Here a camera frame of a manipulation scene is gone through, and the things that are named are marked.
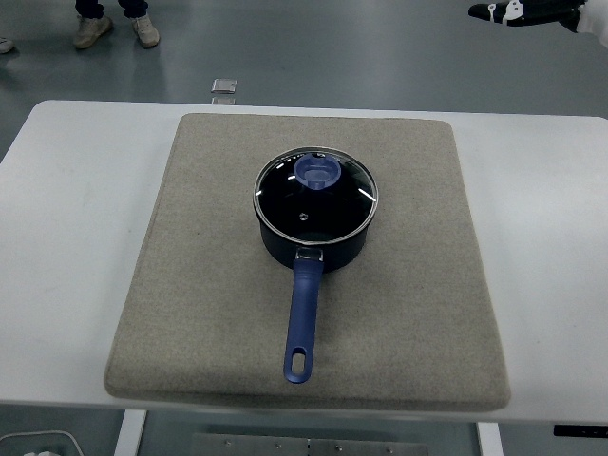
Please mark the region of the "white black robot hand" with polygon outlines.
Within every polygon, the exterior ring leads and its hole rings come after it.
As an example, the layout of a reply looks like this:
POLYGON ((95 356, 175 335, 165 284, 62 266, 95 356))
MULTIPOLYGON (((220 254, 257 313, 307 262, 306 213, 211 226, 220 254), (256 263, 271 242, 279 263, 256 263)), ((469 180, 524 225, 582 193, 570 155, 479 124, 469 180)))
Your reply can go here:
POLYGON ((468 15, 508 27, 559 23, 572 32, 602 34, 607 30, 606 1, 510 0, 475 4, 468 15))

